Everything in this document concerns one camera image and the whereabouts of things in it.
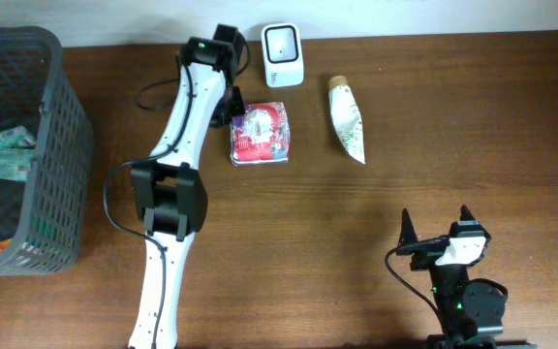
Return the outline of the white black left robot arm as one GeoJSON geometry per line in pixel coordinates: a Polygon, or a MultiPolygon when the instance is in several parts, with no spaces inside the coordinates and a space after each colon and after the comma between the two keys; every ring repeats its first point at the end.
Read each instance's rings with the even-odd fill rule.
{"type": "Polygon", "coordinates": [[[248,52],[239,30],[224,24],[210,39],[191,38],[180,51],[178,93],[163,135],[150,156],[132,166],[146,260],[131,348],[177,345],[186,259],[208,207],[199,173],[202,146],[209,129],[226,126],[244,113],[234,81],[249,63],[248,52]]]}

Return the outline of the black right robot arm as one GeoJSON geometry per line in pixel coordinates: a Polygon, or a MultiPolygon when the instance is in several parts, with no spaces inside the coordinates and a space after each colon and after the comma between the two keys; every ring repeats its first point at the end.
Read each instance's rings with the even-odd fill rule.
{"type": "Polygon", "coordinates": [[[502,284],[485,278],[472,279],[468,269],[484,258],[491,235],[466,207],[445,235],[420,240],[410,213],[402,210],[397,245],[385,257],[387,270],[433,310],[442,332],[431,334],[426,348],[532,348],[527,341],[498,341],[504,331],[503,316],[509,297],[502,284]],[[427,271],[429,299],[403,279],[389,263],[392,255],[409,256],[412,271],[427,271]]]}

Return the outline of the white pouch with cork cap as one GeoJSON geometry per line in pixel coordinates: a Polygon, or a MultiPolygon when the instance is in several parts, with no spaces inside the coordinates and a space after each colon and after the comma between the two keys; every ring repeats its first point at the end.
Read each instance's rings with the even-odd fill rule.
{"type": "Polygon", "coordinates": [[[345,76],[328,81],[330,117],[335,133],[346,152],[365,164],[362,118],[356,99],[345,76]]]}

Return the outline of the small green tissue pack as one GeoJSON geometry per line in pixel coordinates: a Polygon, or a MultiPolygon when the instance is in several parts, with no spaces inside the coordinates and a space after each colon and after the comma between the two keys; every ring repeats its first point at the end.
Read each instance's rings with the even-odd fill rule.
{"type": "Polygon", "coordinates": [[[35,145],[35,137],[24,126],[16,126],[0,132],[0,148],[32,148],[35,145]]]}

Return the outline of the red purple tissue pack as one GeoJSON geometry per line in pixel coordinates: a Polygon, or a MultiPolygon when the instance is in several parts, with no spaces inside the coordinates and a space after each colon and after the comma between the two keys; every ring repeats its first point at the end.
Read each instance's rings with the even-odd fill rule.
{"type": "Polygon", "coordinates": [[[231,160],[235,166],[287,163],[291,130],[283,102],[245,106],[232,119],[231,160]]]}

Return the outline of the teal wet wipes pack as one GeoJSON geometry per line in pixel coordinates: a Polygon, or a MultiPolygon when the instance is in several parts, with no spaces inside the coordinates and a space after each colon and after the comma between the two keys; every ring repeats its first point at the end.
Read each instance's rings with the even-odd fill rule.
{"type": "Polygon", "coordinates": [[[0,148],[0,180],[26,181],[33,157],[33,149],[0,148]]]}

